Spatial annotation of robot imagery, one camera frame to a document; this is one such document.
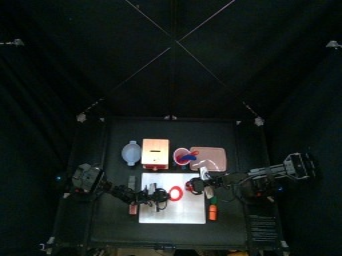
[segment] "red object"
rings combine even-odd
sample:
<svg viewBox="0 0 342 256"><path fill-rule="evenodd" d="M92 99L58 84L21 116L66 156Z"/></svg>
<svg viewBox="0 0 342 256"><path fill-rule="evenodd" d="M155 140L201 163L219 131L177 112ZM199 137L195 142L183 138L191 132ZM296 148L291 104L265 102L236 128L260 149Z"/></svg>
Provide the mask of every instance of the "red object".
<svg viewBox="0 0 342 256"><path fill-rule="evenodd" d="M173 190L176 190L177 193L179 193L179 195L177 195L176 198L172 198L172 197L171 197L171 193L172 193ZM169 191L168 191L168 194L169 194L169 200L175 202L175 201L180 200L180 198L183 197L183 190L181 190L181 188L180 188L179 186L173 186L173 187L169 189Z"/></svg>

